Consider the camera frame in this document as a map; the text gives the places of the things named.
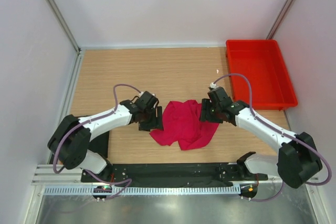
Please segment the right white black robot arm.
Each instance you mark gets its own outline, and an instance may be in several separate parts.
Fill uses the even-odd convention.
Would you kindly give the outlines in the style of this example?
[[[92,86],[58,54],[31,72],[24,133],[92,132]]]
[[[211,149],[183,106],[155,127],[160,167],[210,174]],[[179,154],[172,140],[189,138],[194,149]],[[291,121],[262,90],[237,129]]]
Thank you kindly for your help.
[[[268,144],[275,156],[249,152],[238,159],[238,177],[248,180],[255,174],[280,177],[291,188],[298,188],[322,170],[321,158],[308,133],[297,134],[265,119],[243,101],[227,103],[201,102],[200,121],[228,122],[253,133]]]

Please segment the magenta t shirt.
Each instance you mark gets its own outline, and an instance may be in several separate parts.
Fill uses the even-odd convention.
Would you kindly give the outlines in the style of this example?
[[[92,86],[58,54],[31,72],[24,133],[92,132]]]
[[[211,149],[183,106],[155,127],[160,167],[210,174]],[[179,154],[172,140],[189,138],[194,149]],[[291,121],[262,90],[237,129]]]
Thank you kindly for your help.
[[[183,151],[203,148],[212,140],[218,123],[201,122],[201,104],[196,100],[171,101],[163,111],[163,130],[150,136],[161,146],[177,142]]]

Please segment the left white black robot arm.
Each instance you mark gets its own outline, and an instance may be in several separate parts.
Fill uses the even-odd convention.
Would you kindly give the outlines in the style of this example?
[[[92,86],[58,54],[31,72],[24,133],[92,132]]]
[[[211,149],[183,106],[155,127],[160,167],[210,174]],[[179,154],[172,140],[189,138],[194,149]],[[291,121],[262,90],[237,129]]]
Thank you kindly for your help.
[[[140,131],[163,130],[163,109],[156,97],[124,100],[114,108],[84,117],[68,115],[61,121],[47,146],[64,168],[81,168],[98,181],[109,181],[113,165],[101,154],[89,149],[90,142],[109,131],[132,123]]]

